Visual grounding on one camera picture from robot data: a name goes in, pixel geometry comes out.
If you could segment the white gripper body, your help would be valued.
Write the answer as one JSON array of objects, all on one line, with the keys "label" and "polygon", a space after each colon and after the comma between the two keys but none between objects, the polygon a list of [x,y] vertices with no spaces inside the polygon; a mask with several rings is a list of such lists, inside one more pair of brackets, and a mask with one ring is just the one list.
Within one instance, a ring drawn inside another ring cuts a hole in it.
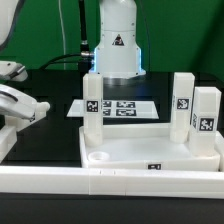
[{"label": "white gripper body", "polygon": [[29,119],[36,106],[37,101],[31,96],[0,84],[0,115]]}]

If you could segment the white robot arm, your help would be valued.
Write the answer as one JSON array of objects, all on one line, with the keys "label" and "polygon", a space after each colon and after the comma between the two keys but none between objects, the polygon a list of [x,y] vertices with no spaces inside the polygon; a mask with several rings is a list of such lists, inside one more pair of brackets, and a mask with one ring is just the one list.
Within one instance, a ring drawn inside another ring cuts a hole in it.
[{"label": "white robot arm", "polygon": [[[0,51],[14,30],[25,0],[0,0]],[[93,53],[90,77],[103,77],[106,84],[124,84],[146,74],[141,49],[136,44],[137,6],[134,0],[99,0],[100,42]]]}]

